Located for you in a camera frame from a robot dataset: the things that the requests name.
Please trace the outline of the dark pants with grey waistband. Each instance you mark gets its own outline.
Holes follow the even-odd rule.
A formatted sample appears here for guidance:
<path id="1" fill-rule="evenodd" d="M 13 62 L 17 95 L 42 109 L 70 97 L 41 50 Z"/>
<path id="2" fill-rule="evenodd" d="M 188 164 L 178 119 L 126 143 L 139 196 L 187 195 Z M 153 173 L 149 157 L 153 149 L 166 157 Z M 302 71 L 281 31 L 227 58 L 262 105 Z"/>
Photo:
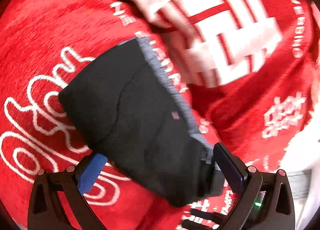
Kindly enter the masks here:
<path id="1" fill-rule="evenodd" d="M 225 178 L 147 38 L 116 45 L 59 93 L 89 148 L 176 207 L 219 196 Z"/>

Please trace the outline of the red blanket with white characters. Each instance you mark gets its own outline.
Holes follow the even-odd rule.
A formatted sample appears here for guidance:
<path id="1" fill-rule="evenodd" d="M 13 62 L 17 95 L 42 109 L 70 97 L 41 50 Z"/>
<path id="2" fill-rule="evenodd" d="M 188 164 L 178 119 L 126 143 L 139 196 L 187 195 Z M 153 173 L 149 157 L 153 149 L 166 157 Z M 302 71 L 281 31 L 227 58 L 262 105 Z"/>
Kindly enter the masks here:
<path id="1" fill-rule="evenodd" d="M 247 165 L 319 162 L 319 13 L 307 0 L 11 0 L 1 16 L 1 201 L 27 226 L 36 173 L 89 153 L 58 93 L 147 37 L 202 136 Z"/>

